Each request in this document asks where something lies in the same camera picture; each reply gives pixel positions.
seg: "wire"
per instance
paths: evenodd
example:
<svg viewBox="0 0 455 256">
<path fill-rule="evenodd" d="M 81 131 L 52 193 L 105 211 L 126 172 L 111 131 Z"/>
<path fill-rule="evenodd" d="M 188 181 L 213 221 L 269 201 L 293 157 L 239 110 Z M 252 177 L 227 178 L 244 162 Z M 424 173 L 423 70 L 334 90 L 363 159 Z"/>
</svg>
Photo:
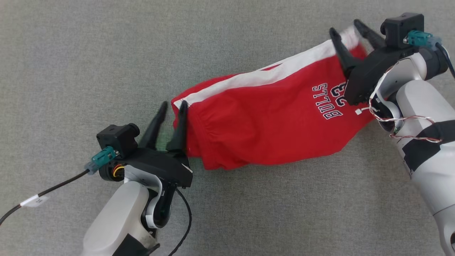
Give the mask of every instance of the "wire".
<svg viewBox="0 0 455 256">
<path fill-rule="evenodd" d="M 430 118 L 430 117 L 423 117 L 423 116 L 410 116 L 410 117 L 402 117 L 402 118 L 382 118 L 380 116 L 378 116 L 375 111 L 377 112 L 377 110 L 374 109 L 374 107 L 371 106 L 372 104 L 372 100 L 373 100 L 373 97 L 370 97 L 370 100 L 369 100 L 369 111 L 370 113 L 376 118 L 376 120 L 380 121 L 380 122 L 393 122 L 393 121 L 399 121 L 399 120 L 408 120 L 408 119 L 417 119 L 417 118 L 421 118 L 421 119 L 425 119 L 427 121 L 429 121 L 431 124 L 434 124 L 435 121 Z M 431 143 L 439 143 L 442 141 L 442 139 L 439 139 L 439 138 L 431 138 L 431 137 L 416 137 L 416 136 L 412 136 L 412 135 L 406 135 L 406 136 L 397 136 L 395 134 L 390 134 L 389 135 L 391 138 L 413 138 L 413 139 L 417 139 L 417 140 L 426 140 L 428 142 L 431 142 Z"/>
<path fill-rule="evenodd" d="M 455 78 L 454 66 L 452 65 L 452 62 L 450 61 L 450 56 L 449 56 L 449 53 L 447 52 L 447 49 L 440 43 L 436 43 L 435 45 L 442 53 L 444 53 L 444 57 L 445 57 L 445 60 L 447 61 L 447 65 L 449 66 L 450 72 L 452 73 L 452 76 Z"/>
<path fill-rule="evenodd" d="M 43 196 L 43 195 L 45 195 L 45 194 L 47 194 L 47 193 L 49 193 L 49 192 L 52 192 L 52 191 L 54 191 L 54 190 L 56 190 L 56 189 L 58 189 L 58 188 L 61 188 L 61 187 L 65 186 L 66 184 L 71 183 L 71 182 L 77 180 L 78 178 L 84 176 L 84 175 L 87 174 L 88 172 L 90 172 L 89 169 L 87 169 L 87 170 L 81 172 L 80 174 L 74 176 L 73 178 L 71 178 L 71 179 L 69 179 L 69 180 L 66 180 L 66 181 L 64 181 L 64 182 L 62 182 L 62 183 L 60 183 L 60 184 L 58 184 L 58 185 L 53 186 L 53 187 L 50 188 L 50 189 L 46 189 L 46 190 L 44 190 L 43 192 L 38 193 L 38 196 Z"/>
<path fill-rule="evenodd" d="M 72 181 L 75 181 L 75 180 L 77 180 L 78 178 L 84 176 L 84 175 L 87 174 L 89 171 L 90 171 L 90 170 L 87 169 L 87 170 L 81 172 L 80 174 L 74 176 L 73 178 L 71 178 L 71 179 L 69 179 L 69 180 L 66 180 L 66 181 L 64 181 L 64 182 L 62 182 L 62 183 L 60 183 L 60 184 L 58 184 L 58 185 L 53 186 L 53 187 L 50 188 L 50 189 L 46 189 L 46 190 L 44 190 L 43 192 L 38 193 L 38 195 L 36 195 L 36 196 L 37 196 L 37 197 L 40 197 L 40 196 L 43 196 L 43 195 L 45 195 L 45 194 L 47 194 L 47 193 L 49 193 L 49 192 L 52 192 L 52 191 L 54 191 L 54 190 L 56 190 L 56 189 L 58 189 L 58 188 L 60 188 L 60 187 L 63 187 L 64 185 L 66 185 L 66 184 L 68 184 L 68 183 L 70 183 L 70 182 L 72 182 Z M 16 206 L 14 206 L 11 210 L 9 210 L 5 215 L 3 215 L 3 216 L 0 218 L 0 225 L 3 223 L 3 221 L 6 220 L 6 218 L 8 218 L 13 212 L 17 211 L 17 210 L 18 210 L 19 208 L 21 208 L 21 207 L 22 207 L 21 204 L 18 204 L 18 205 L 16 205 Z"/>
<path fill-rule="evenodd" d="M 148 249 L 144 254 L 142 254 L 142 256 L 149 256 L 152 252 L 160 248 L 160 246 L 160 244 L 155 244 L 152 248 Z"/>
<path fill-rule="evenodd" d="M 16 206 L 14 206 L 11 210 L 9 210 L 5 215 L 3 215 L 3 217 L 1 217 L 1 219 L 0 219 L 0 226 L 3 223 L 3 221 L 6 220 L 6 218 L 8 218 L 13 212 L 17 211 L 20 207 L 21 207 L 21 205 L 18 204 Z"/>
<path fill-rule="evenodd" d="M 115 178 L 118 177 L 118 176 L 116 176 L 115 174 L 116 174 L 117 171 L 120 170 L 120 169 L 125 169 L 125 167 L 122 166 L 121 164 L 116 165 L 116 166 L 114 167 L 114 171 L 112 172 L 112 176 L 114 176 Z"/>
<path fill-rule="evenodd" d="M 187 200 L 185 199 L 185 197 L 183 196 L 183 194 L 178 190 L 176 189 L 178 195 L 183 199 L 183 202 L 185 202 L 185 205 L 187 206 L 187 209 L 188 209 L 188 228 L 187 228 L 187 231 L 185 232 L 185 234 L 183 235 L 182 239 L 180 240 L 180 242 L 177 244 L 177 246 L 174 248 L 174 250 L 171 251 L 171 253 L 169 253 L 169 256 L 172 256 L 174 255 L 174 253 L 178 250 L 178 248 L 182 245 L 183 241 L 185 240 L 185 238 L 187 237 L 188 233 L 190 232 L 190 229 L 191 229 L 191 222 L 192 222 L 192 215 L 191 215 L 191 209 L 190 209 L 190 205 L 188 204 Z"/>
</svg>

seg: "cable label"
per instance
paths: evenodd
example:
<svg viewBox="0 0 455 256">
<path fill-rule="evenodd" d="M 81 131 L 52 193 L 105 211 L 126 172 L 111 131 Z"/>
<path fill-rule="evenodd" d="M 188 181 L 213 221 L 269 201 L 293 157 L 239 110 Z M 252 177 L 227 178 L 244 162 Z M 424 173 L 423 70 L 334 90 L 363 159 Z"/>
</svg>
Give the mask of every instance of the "cable label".
<svg viewBox="0 0 455 256">
<path fill-rule="evenodd" d="M 23 201 L 20 205 L 21 206 L 26 206 L 26 207 L 38 207 L 42 203 L 46 202 L 49 199 L 47 196 L 38 196 L 34 195 L 30 197 L 29 199 Z"/>
</svg>

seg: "garment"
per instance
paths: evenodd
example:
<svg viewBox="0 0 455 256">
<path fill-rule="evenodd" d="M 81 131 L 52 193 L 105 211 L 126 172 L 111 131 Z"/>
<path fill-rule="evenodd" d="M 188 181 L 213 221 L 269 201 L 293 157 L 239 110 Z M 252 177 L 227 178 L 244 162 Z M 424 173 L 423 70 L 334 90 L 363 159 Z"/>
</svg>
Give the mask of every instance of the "garment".
<svg viewBox="0 0 455 256">
<path fill-rule="evenodd" d="M 354 28 L 341 33 L 365 58 Z M 206 169 L 283 164 L 340 151 L 369 121 L 343 97 L 345 78 L 331 40 L 259 70 L 214 78 L 172 100 L 188 102 L 187 154 Z"/>
</svg>

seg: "red and white wire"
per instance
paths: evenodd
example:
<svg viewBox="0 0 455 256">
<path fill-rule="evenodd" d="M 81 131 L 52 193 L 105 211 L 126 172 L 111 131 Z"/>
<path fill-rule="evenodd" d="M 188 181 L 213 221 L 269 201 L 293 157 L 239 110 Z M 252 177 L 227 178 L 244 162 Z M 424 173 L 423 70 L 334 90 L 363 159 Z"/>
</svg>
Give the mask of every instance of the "red and white wire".
<svg viewBox="0 0 455 256">
<path fill-rule="evenodd" d="M 430 118 L 430 117 L 423 117 L 423 116 L 410 116 L 410 117 L 402 117 L 402 118 L 382 118 L 378 115 L 376 115 L 375 110 L 373 108 L 373 106 L 371 106 L 371 103 L 372 103 L 372 100 L 373 100 L 373 97 L 371 97 L 369 99 L 369 111 L 370 113 L 376 118 L 376 120 L 380 121 L 380 122 L 394 122 L 394 121 L 400 121 L 400 120 L 408 120 L 408 119 L 425 119 L 427 121 L 429 121 L 431 124 L 434 124 L 435 121 Z M 431 138 L 431 137 L 416 137 L 416 136 L 412 136 L 412 135 L 406 135 L 406 136 L 397 136 L 395 134 L 389 134 L 389 136 L 391 138 L 398 138 L 398 139 L 402 139 L 402 138 L 412 138 L 412 139 L 417 139 L 417 140 L 426 140 L 428 142 L 431 142 L 431 143 L 439 143 L 442 141 L 442 139 L 438 139 L 438 138 Z"/>
</svg>

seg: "gray fabric surface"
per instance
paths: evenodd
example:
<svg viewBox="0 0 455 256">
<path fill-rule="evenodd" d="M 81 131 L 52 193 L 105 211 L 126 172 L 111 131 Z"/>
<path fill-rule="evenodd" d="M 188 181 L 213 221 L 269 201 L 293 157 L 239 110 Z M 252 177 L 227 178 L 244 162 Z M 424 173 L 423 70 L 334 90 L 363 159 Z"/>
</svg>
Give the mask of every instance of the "gray fabric surface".
<svg viewBox="0 0 455 256">
<path fill-rule="evenodd" d="M 455 52 L 453 0 L 0 1 L 0 212 L 82 170 L 107 125 L 144 129 L 160 103 L 198 82 L 252 71 L 360 18 L 405 11 Z M 448 73 L 433 79 L 452 106 Z M 172 133 L 168 113 L 159 146 Z M 335 155 L 205 171 L 184 190 L 193 225 L 177 255 L 442 255 L 436 224 L 372 122 Z M 119 184 L 84 177 L 0 227 L 2 256 L 78 255 Z M 187 227 L 176 197 L 159 232 L 167 255 Z"/>
</svg>

